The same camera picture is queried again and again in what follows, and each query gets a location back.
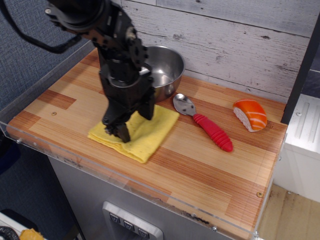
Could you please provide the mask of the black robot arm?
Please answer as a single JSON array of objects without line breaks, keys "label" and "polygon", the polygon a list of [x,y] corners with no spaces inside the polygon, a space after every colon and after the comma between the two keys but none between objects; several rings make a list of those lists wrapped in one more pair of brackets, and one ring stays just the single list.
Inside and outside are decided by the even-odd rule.
[{"label": "black robot arm", "polygon": [[45,13],[57,27],[97,48],[99,77],[108,99],[102,123],[108,134],[129,142],[126,123],[131,115],[138,112],[151,120],[155,105],[148,48],[132,20],[111,0],[51,0]]}]

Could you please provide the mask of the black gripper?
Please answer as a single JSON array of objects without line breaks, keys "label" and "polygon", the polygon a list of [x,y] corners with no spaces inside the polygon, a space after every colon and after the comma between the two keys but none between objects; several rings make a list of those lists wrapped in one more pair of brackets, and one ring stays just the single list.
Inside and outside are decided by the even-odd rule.
[{"label": "black gripper", "polygon": [[147,120],[154,114],[155,89],[151,77],[152,67],[144,63],[135,68],[131,63],[100,60],[100,80],[108,99],[102,118],[105,132],[127,143],[131,140],[127,121],[134,112]]}]

